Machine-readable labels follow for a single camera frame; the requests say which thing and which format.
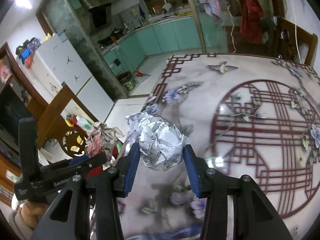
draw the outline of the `table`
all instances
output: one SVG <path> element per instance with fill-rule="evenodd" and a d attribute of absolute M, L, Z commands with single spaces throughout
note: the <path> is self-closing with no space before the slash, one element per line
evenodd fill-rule
<path fill-rule="evenodd" d="M 238 69 L 222 74 L 210 67 L 224 61 Z M 301 239 L 320 212 L 320 154 L 309 129 L 320 126 L 320 78 L 309 66 L 274 61 L 239 54 L 174 56 L 154 88 L 157 98 L 144 109 L 156 104 L 152 114 L 187 134 L 209 166 L 238 178 L 252 176 L 294 239 Z M 170 103 L 163 99 L 180 88 L 190 91 Z M 190 190 L 184 164 L 159 172 L 140 162 L 132 192 L 122 202 L 126 239 L 199 237 L 205 202 Z"/>

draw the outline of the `wooden chair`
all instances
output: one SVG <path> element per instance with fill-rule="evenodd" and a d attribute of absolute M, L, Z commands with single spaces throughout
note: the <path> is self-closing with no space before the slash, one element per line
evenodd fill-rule
<path fill-rule="evenodd" d="M 285 39 L 281 38 L 282 30 L 287 31 L 288 33 L 288 37 L 285 35 Z M 297 41 L 298 46 L 303 43 L 309 46 L 306 59 L 302 63 L 310 65 L 316 50 L 318 36 L 316 34 L 310 34 L 301 27 L 297 26 Z M 278 55 L 281 55 L 283 59 L 294 61 L 294 58 L 297 56 L 297 54 L 295 25 L 282 17 L 278 17 L 274 56 L 278 57 Z"/>
<path fill-rule="evenodd" d="M 54 97 L 43 113 L 38 113 L 38 148 L 40 149 L 46 139 L 55 138 L 59 142 L 63 151 L 70 157 L 79 157 L 84 154 L 87 134 L 81 128 L 69 127 L 60 115 L 70 100 L 74 100 L 81 109 L 94 121 L 97 122 L 89 110 L 79 101 L 76 95 L 66 85 Z"/>

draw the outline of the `refrigerator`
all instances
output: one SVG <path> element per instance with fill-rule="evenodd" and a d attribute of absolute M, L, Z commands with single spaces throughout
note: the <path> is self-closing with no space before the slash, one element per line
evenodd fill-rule
<path fill-rule="evenodd" d="M 35 52 L 31 70 L 52 98 L 62 89 L 61 84 L 65 82 L 100 122 L 105 121 L 113 107 L 112 99 L 92 76 L 64 32 L 41 44 Z M 71 102 L 66 107 L 67 112 L 79 113 L 78 107 L 72 104 L 75 103 Z"/>

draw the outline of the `kitchen tile backsplash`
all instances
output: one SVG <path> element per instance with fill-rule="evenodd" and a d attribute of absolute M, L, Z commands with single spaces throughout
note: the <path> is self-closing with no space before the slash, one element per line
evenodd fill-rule
<path fill-rule="evenodd" d="M 97 42 L 109 36 L 114 28 L 124 29 L 124 22 L 129 27 L 130 31 L 133 31 L 136 27 L 140 26 L 140 20 L 143 17 L 139 14 L 139 5 L 133 5 L 122 12 L 112 15 L 112 22 L 106 28 L 90 35 L 94 44 L 100 47 Z"/>

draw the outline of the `green trash can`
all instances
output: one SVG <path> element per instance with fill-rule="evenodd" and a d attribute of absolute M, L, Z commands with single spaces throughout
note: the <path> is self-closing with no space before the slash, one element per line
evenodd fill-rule
<path fill-rule="evenodd" d="M 132 76 L 130 71 L 123 72 L 117 75 L 117 79 L 119 80 L 120 84 L 124 86 L 128 91 L 131 91 L 136 87 L 136 81 Z"/>

